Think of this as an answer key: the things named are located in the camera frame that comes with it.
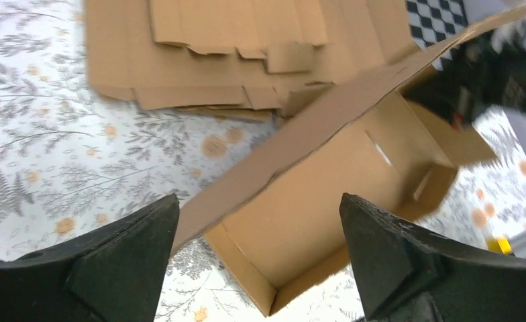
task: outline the black and white checkered surface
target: black and white checkered surface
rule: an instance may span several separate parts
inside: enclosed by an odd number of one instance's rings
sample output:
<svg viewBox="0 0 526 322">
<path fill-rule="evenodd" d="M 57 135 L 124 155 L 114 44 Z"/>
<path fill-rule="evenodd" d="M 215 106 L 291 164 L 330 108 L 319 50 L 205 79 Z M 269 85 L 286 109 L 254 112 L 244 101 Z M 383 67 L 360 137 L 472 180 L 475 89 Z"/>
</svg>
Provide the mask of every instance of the black and white checkered surface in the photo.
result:
<svg viewBox="0 0 526 322">
<path fill-rule="evenodd" d="M 457 34 L 468 25 L 462 0 L 407 0 L 407 11 L 413 39 L 422 48 Z M 446 53 L 434 66 L 441 69 L 451 57 L 451 52 Z"/>
</svg>

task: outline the cardboard tab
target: cardboard tab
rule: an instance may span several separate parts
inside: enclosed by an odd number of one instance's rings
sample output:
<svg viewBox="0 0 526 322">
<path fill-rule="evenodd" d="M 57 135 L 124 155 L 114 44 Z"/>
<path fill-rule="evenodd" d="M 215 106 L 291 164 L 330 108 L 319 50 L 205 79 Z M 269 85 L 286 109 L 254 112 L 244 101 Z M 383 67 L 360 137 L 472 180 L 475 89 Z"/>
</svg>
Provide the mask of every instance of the cardboard tab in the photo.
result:
<svg viewBox="0 0 526 322">
<path fill-rule="evenodd" d="M 287 42 L 267 48 L 266 71 L 268 74 L 310 72 L 314 66 L 314 46 L 300 42 Z"/>
</svg>

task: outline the box side panel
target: box side panel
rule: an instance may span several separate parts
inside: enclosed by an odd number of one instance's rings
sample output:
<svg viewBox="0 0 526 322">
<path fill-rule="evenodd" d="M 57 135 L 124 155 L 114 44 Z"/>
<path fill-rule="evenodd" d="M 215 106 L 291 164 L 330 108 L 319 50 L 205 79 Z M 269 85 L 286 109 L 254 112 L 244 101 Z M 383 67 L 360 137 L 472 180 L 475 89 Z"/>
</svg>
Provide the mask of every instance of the box side panel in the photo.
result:
<svg viewBox="0 0 526 322">
<path fill-rule="evenodd" d="M 223 224 L 280 288 L 344 243 L 337 214 L 342 193 L 396 209 L 433 163 L 439 150 L 432 144 L 405 101 L 390 95 Z"/>
<path fill-rule="evenodd" d="M 223 261 L 229 273 L 253 301 L 257 309 L 268 316 L 275 300 L 276 290 L 242 254 L 227 234 L 223 225 L 217 225 L 204 234 L 212 250 Z"/>
</svg>

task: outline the floral tablecloth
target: floral tablecloth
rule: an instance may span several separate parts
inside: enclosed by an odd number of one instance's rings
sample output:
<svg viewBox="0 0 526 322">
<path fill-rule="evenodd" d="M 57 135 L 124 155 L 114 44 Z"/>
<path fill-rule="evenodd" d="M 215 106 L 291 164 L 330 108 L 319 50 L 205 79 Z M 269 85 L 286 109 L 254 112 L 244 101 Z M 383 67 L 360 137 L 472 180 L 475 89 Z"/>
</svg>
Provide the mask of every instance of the floral tablecloth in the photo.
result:
<svg viewBox="0 0 526 322">
<path fill-rule="evenodd" d="M 168 193 L 185 203 L 273 131 L 106 101 L 85 79 L 83 6 L 0 1 L 0 260 L 13 260 L 115 221 Z M 478 129 L 501 155 L 465 169 L 421 225 L 484 247 L 481 227 L 526 229 L 526 158 L 500 109 Z M 270 321 L 350 321 L 362 313 L 349 268 Z M 157 321 L 259 321 L 209 246 L 170 262 Z"/>
</svg>

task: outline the cardboard box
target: cardboard box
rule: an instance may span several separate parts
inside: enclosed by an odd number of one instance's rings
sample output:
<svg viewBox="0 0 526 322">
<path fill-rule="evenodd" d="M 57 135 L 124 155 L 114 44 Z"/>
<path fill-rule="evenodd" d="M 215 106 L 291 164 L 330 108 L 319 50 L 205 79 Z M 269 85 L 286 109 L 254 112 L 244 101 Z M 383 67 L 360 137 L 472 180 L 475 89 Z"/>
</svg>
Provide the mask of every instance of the cardboard box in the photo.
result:
<svg viewBox="0 0 526 322">
<path fill-rule="evenodd" d="M 436 210 L 459 166 L 496 156 L 474 129 L 454 131 L 399 90 L 452 46 L 525 15 L 488 18 L 324 94 L 184 205 L 174 251 L 217 223 L 204 236 L 269 315 L 348 264 L 343 193 L 409 221 Z"/>
<path fill-rule="evenodd" d="M 317 15 L 316 12 L 317 1 L 321 15 Z M 244 59 L 235 52 L 213 55 L 209 54 L 208 50 L 202 54 L 206 49 L 200 50 L 196 47 L 194 52 L 154 42 L 150 17 L 157 17 L 159 11 L 156 8 L 157 10 L 150 13 L 150 9 L 155 9 L 155 5 L 160 3 L 161 8 L 165 8 L 163 12 L 169 14 L 166 11 L 167 4 L 170 5 L 168 0 L 87 0 L 85 6 L 89 84 L 102 95 L 138 101 L 143 109 L 235 105 L 237 109 L 257 111 L 280 109 L 280 114 L 292 116 L 332 84 L 344 83 L 359 72 L 397 60 L 407 51 L 404 46 L 409 47 L 409 52 L 417 47 L 410 42 L 409 30 L 403 27 L 407 24 L 404 1 L 317 1 L 251 0 L 252 3 L 264 7 L 274 5 L 277 8 L 281 8 L 285 3 L 303 3 L 305 5 L 296 7 L 300 9 L 297 14 L 308 11 L 299 16 L 304 17 L 299 19 L 299 26 L 310 26 L 299 32 L 299 35 L 304 37 L 295 37 L 296 39 L 287 42 L 290 38 L 282 38 L 284 29 L 287 28 L 284 27 L 266 30 L 267 36 L 259 38 L 258 43 L 266 46 L 266 55 L 272 54 L 271 49 L 278 53 L 279 58 L 275 61 L 280 63 L 278 65 L 297 62 L 288 55 L 281 54 L 284 54 L 285 46 L 288 47 L 300 39 L 311 44 L 320 44 L 327 37 L 325 45 L 313 50 L 314 67 L 311 71 L 268 74 L 260 60 Z M 232 0 L 228 2 L 251 3 Z M 266 10 L 267 15 L 281 17 L 280 20 L 284 23 L 288 22 L 287 15 L 293 14 L 292 10 L 275 10 L 270 13 L 272 7 Z M 241 16 L 238 12 L 232 14 L 236 17 Z M 311 17 L 316 15 L 317 18 L 312 20 Z M 326 36 L 320 36 L 323 28 L 317 21 L 321 16 Z M 169 23 L 163 20 L 162 16 L 155 21 Z M 195 26 L 195 30 L 213 27 L 209 20 L 196 22 L 199 25 Z M 391 43 L 386 41 L 390 35 L 394 37 Z M 274 44 L 268 39 L 280 40 L 281 43 Z"/>
</svg>

